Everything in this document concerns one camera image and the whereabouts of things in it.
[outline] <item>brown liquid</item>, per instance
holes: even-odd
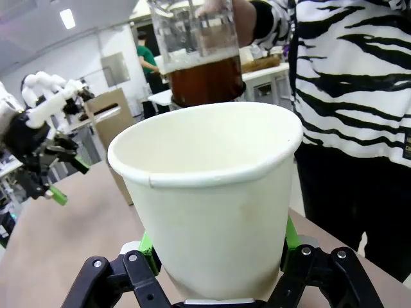
[[[239,56],[174,71],[168,79],[181,107],[232,101],[243,92]]]

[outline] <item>floor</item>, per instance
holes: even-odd
[[[299,214],[305,216],[304,213],[304,205],[302,203],[302,195],[301,195],[301,188],[300,188],[300,181],[298,178],[298,171],[297,165],[294,164],[293,167],[293,178],[292,178],[292,190],[291,190],[291,198],[290,198],[290,207],[298,212]],[[360,248],[358,249],[358,253],[365,257],[364,247],[367,244],[367,235],[364,233],[362,236],[362,240],[360,243]],[[404,285],[411,289],[411,275],[408,279],[404,282]]]

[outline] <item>white paper cup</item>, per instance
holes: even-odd
[[[109,162],[186,298],[261,298],[277,278],[302,126],[285,108],[219,103],[120,133]]]

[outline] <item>brown basket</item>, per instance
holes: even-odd
[[[241,66],[241,72],[250,73],[259,71],[260,69],[268,69],[280,65],[280,58],[278,56],[270,56],[268,58],[260,58]]]

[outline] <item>foam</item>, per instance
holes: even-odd
[[[170,61],[164,63],[164,71],[168,74],[182,69],[190,69],[195,66],[222,61],[238,56],[239,54],[240,52],[236,47],[219,49],[217,52],[208,56],[200,56],[198,51],[187,54],[185,49],[181,49],[170,53]]]

